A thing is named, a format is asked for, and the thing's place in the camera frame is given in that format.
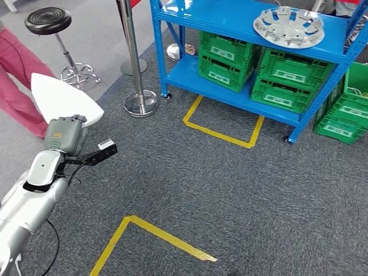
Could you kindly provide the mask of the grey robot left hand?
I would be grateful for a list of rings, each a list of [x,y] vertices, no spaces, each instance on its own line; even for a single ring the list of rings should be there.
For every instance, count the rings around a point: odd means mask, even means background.
[[[61,151],[68,156],[79,155],[87,134],[87,129],[82,128],[84,122],[87,122],[87,118],[78,114],[52,119],[44,135],[44,147]]]

